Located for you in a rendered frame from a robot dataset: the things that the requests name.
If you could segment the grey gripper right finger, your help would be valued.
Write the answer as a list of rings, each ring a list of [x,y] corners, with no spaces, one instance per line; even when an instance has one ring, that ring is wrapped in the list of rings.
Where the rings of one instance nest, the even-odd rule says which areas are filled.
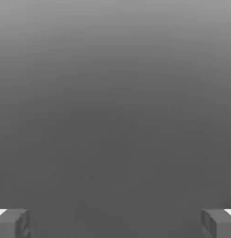
[[[202,209],[200,222],[204,238],[231,238],[231,209]]]

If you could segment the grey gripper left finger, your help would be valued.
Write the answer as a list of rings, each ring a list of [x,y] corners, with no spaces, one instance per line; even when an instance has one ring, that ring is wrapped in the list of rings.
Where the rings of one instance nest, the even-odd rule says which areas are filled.
[[[0,238],[31,238],[29,209],[0,209]]]

